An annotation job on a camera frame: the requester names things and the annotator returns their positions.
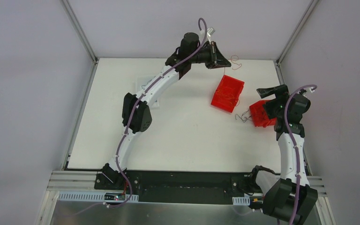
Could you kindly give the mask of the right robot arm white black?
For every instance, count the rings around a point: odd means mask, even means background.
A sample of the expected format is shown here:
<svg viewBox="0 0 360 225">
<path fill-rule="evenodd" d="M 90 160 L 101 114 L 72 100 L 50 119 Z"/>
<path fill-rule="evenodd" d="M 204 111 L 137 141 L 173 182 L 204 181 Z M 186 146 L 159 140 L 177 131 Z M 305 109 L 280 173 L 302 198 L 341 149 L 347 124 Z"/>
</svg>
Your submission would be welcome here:
<svg viewBox="0 0 360 225">
<path fill-rule="evenodd" d="M 262 191 L 262 211 L 265 215 L 290 225 L 302 225 L 312 211 L 318 192 L 310 186 L 303 161 L 305 129 L 301 124 L 311 102 L 307 92 L 317 85 L 304 85 L 290 93 L 287 85 L 258 88 L 261 98 L 275 95 L 263 108 L 270 119 L 276 119 L 274 130 L 280 149 L 281 171 L 279 179 L 267 168 L 257 166 L 248 178 L 247 186 L 253 192 Z"/>
</svg>

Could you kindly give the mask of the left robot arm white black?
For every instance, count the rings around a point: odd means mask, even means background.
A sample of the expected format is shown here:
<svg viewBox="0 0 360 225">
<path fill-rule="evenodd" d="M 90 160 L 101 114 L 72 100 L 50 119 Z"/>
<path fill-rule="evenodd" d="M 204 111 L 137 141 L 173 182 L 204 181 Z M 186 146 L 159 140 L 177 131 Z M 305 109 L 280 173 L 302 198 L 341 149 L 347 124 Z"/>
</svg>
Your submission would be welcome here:
<svg viewBox="0 0 360 225">
<path fill-rule="evenodd" d="M 102 178 L 112 189 L 120 189 L 127 179 L 124 171 L 132 144 L 152 123 L 150 106 L 166 89 L 180 80 L 192 64 L 204 64 L 207 69 L 231 67 L 231 62 L 219 51 L 216 42 L 209 41 L 207 37 L 200 40 L 196 33 L 189 32 L 149 84 L 136 94 L 127 93 L 124 96 L 122 137 L 115 154 L 102 169 Z"/>
</svg>

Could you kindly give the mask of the near red plastic bin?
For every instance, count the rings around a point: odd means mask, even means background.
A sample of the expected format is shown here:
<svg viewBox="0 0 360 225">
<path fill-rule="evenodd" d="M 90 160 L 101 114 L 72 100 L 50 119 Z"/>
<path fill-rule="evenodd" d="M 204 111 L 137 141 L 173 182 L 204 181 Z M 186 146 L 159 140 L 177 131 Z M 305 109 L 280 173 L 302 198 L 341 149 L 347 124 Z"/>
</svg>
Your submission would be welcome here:
<svg viewBox="0 0 360 225">
<path fill-rule="evenodd" d="M 249 106 L 250 116 L 255 127 L 266 128 L 276 124 L 276 118 L 269 119 L 263 107 L 263 105 L 267 102 L 268 100 L 259 100 Z"/>
</svg>

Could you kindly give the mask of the red plastic bin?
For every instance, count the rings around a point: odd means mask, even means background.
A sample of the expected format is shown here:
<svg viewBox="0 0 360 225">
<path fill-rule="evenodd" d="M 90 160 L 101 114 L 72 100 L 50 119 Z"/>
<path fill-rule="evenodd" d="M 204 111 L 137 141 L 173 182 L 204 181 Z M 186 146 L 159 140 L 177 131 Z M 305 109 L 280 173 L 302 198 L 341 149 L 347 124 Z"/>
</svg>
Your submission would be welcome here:
<svg viewBox="0 0 360 225">
<path fill-rule="evenodd" d="M 238 105 L 244 84 L 244 81 L 223 75 L 213 94 L 211 105 L 228 113 L 232 113 Z"/>
<path fill-rule="evenodd" d="M 250 116 L 255 127 L 266 128 L 276 124 L 276 118 L 269 119 L 263 107 L 263 105 L 267 102 L 268 100 L 259 100 L 249 106 Z"/>
</svg>

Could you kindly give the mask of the far red plastic bin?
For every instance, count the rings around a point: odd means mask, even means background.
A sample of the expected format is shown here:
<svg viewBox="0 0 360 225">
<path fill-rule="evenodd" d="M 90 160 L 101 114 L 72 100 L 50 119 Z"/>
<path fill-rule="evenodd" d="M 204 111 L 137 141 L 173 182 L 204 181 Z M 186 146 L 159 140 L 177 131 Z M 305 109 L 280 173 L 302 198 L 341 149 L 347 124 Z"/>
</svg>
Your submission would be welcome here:
<svg viewBox="0 0 360 225">
<path fill-rule="evenodd" d="M 244 84 L 244 81 L 223 75 L 213 94 L 211 105 L 228 113 L 232 113 L 238 105 Z"/>
</svg>

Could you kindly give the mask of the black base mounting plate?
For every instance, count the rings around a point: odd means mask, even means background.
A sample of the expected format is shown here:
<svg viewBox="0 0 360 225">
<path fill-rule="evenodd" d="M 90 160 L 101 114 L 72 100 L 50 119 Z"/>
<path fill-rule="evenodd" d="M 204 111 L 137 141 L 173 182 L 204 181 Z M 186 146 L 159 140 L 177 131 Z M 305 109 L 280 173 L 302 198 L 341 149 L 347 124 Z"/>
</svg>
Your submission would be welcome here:
<svg viewBox="0 0 360 225">
<path fill-rule="evenodd" d="M 251 172 L 175 172 L 126 170 L 122 176 L 110 168 L 99 171 L 97 190 L 119 190 L 147 203 L 232 204 L 234 197 L 261 194 Z"/>
</svg>

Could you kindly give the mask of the aluminium frame rail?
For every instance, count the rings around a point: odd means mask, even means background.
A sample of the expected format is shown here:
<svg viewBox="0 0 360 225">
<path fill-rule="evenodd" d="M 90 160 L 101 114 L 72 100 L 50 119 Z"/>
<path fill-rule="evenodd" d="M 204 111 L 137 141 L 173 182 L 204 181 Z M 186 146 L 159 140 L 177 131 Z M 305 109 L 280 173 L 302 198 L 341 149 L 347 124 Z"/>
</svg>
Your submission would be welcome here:
<svg viewBox="0 0 360 225">
<path fill-rule="evenodd" d="M 94 190 L 97 172 L 90 171 L 53 171 L 48 191 L 90 191 Z"/>
</svg>

